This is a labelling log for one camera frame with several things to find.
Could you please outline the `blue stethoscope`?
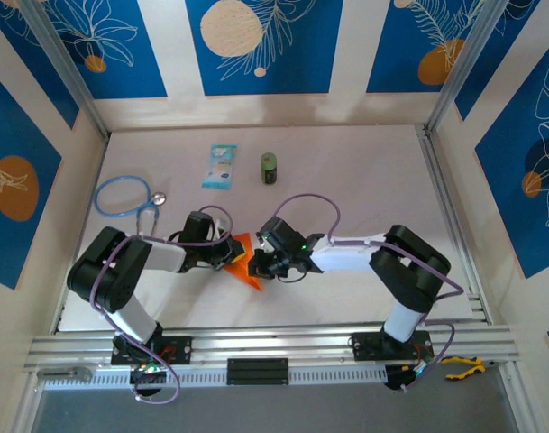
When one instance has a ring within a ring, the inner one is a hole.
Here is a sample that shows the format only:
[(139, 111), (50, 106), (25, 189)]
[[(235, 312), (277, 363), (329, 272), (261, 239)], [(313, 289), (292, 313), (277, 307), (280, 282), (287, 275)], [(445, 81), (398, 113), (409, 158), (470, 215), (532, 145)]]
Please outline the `blue stethoscope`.
[[(99, 202), (100, 194), (107, 187), (114, 185), (115, 183), (120, 183), (124, 181), (137, 182), (140, 185), (142, 185), (145, 193), (145, 199), (142, 200), (137, 206), (127, 208), (119, 212), (108, 212), (104, 210), (101, 207)], [(167, 196), (163, 192), (161, 191), (153, 192), (147, 180), (136, 175), (121, 175), (121, 176), (115, 176), (108, 180), (105, 180), (104, 182), (102, 182), (96, 187), (92, 197), (92, 202), (93, 202), (94, 208), (96, 209), (96, 212), (103, 217), (120, 218), (120, 217), (127, 217), (130, 215), (134, 215), (136, 233), (138, 235), (144, 234), (144, 231), (142, 230), (142, 224), (141, 224), (142, 213), (144, 211), (151, 212), (152, 214), (153, 221), (151, 225), (150, 235), (155, 234), (157, 224), (160, 218), (160, 207), (164, 205), (166, 201), (167, 201)]]

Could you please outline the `green bottle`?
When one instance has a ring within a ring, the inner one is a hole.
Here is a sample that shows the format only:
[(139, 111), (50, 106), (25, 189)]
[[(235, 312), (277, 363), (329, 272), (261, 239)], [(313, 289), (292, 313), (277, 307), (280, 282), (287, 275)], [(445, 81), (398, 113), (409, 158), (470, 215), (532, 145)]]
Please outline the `green bottle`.
[(264, 185), (274, 185), (278, 179), (278, 160), (274, 153), (265, 152), (261, 156), (261, 181)]

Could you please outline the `light blue wipes packet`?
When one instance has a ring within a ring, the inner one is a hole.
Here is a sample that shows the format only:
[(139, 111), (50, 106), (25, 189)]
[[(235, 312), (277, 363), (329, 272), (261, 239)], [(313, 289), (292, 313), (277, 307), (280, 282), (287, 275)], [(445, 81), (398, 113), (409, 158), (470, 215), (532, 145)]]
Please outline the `light blue wipes packet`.
[(232, 184), (236, 144), (213, 144), (210, 148), (206, 175), (202, 182), (205, 189), (228, 190)]

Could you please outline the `black ribbed block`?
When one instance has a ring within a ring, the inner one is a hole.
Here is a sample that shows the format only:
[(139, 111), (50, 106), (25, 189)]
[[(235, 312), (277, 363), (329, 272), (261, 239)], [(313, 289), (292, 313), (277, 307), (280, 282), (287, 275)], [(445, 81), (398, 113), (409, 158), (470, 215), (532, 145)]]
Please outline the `black ribbed block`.
[(232, 358), (227, 362), (226, 384), (288, 385), (287, 358)]

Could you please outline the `small circuit board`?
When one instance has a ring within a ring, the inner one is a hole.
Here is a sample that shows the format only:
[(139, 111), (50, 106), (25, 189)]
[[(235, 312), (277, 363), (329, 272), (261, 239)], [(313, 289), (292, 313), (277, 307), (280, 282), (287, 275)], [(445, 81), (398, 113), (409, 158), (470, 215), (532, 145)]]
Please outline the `small circuit board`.
[(159, 364), (141, 364), (130, 371), (130, 384), (163, 384), (167, 381), (167, 372)]
[(436, 362), (426, 364), (422, 367), (406, 364), (387, 365), (387, 381), (385, 386), (395, 392), (409, 392), (435, 366)]

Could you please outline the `aluminium mounting rail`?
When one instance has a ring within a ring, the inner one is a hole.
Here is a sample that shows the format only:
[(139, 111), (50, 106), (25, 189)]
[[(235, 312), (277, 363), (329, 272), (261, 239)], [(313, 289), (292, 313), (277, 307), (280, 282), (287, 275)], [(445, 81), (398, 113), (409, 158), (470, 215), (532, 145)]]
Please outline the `aluminium mounting rail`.
[[(167, 336), (191, 336), (193, 368), (224, 367), (229, 358), (286, 357), (291, 366), (353, 365), (348, 340), (353, 333), (378, 331), (377, 322), (295, 327), (171, 328)], [(86, 366), (106, 369), (113, 350), (113, 331), (59, 332), (36, 336), (24, 370)], [(459, 323), (448, 355), (517, 361), (515, 339), (505, 325)]]

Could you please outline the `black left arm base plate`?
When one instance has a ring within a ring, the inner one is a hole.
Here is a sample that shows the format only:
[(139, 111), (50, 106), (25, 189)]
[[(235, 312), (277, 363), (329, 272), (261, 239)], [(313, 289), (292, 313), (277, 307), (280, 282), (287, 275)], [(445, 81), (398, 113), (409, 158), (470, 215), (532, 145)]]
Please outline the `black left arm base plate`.
[[(113, 340), (112, 365), (147, 364), (159, 362), (122, 336)], [(190, 336), (154, 336), (146, 346), (168, 364), (189, 364), (192, 338)]]

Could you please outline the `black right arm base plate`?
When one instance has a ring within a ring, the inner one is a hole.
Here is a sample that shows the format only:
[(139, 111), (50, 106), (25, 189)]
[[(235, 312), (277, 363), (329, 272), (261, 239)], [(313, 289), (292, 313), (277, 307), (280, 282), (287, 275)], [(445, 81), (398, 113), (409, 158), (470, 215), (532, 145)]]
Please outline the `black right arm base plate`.
[(434, 357), (427, 331), (415, 331), (405, 343), (382, 331), (357, 332), (351, 334), (349, 347), (355, 361), (420, 361)]

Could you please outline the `aluminium side rail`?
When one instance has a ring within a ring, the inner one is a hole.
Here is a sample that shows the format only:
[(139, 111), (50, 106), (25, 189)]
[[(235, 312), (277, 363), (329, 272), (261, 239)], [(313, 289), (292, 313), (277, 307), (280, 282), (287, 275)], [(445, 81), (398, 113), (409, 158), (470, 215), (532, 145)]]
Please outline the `aluminium side rail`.
[(436, 139), (431, 136), (424, 125), (418, 124), (416, 126), (416, 135), (435, 188), (435, 194), (440, 203), (451, 244), (454, 251), (458, 254), (458, 262), (462, 274), (466, 278), (468, 297), (480, 303), (484, 322), (487, 325), (494, 325), (493, 311), (489, 307), (486, 294), (484, 293), (474, 257), (467, 243), (466, 228), (462, 224), (459, 215), (458, 196), (453, 190), (450, 175), (445, 173), (442, 151), (439, 149)]

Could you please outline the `small metal bracket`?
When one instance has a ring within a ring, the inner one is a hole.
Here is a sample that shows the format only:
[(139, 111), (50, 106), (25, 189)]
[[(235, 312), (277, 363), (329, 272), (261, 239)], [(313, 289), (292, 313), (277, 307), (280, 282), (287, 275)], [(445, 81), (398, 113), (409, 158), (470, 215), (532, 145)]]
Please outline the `small metal bracket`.
[(90, 382), (93, 378), (91, 370), (84, 366), (42, 368), (36, 373), (40, 380), (73, 380)]

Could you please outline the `aluminium frame post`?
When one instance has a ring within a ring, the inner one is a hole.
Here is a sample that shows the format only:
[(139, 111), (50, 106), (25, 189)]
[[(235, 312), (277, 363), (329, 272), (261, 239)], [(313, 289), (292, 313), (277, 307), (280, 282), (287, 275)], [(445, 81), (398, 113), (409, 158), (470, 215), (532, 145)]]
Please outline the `aluminium frame post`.
[(425, 134), (431, 137), (441, 125), (455, 98), (469, 77), (474, 64), (486, 46), (496, 24), (503, 15), (509, 0), (485, 0), (480, 15), (466, 38), (458, 59), (444, 82), (435, 105), (424, 125)]
[(42, 4), (37, 0), (16, 0), (24, 20), (41, 45), (53, 68), (59, 74), (64, 86), (80, 110), (86, 115), (104, 144), (108, 143), (110, 132), (99, 114), (95, 100), (82, 78), (75, 62), (54, 28)]

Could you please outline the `yellow handled pliers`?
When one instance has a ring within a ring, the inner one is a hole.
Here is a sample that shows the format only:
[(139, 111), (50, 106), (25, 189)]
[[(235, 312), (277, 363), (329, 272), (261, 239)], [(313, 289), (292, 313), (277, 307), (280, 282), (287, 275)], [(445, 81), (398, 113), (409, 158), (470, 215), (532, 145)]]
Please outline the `yellow handled pliers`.
[(476, 374), (486, 373), (489, 369), (503, 365), (505, 361), (483, 360), (480, 357), (460, 357), (446, 356), (441, 360), (441, 364), (464, 364), (468, 365), (469, 369), (457, 374), (447, 374), (445, 379), (450, 382), (459, 382)]

